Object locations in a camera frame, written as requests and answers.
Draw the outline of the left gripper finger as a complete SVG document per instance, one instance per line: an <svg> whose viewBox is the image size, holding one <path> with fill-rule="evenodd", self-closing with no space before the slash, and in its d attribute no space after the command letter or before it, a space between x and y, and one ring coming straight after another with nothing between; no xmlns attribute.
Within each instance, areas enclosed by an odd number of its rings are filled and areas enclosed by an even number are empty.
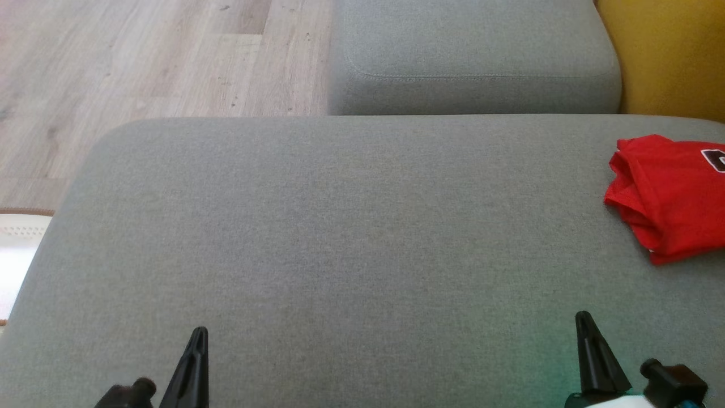
<svg viewBox="0 0 725 408"><path fill-rule="evenodd" d="M197 327L181 354L160 406L208 407L209 404L209 331Z"/></svg>

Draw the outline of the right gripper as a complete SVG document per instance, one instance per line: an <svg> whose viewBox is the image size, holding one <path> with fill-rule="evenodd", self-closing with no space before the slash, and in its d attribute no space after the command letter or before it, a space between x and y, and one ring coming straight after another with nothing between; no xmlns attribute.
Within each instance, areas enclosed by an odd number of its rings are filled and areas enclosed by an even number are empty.
<svg viewBox="0 0 725 408"><path fill-rule="evenodd" d="M630 395L632 383L590 312L577 312L578 369L581 392L572 393L565 408L652 408L642 395Z"/></svg>

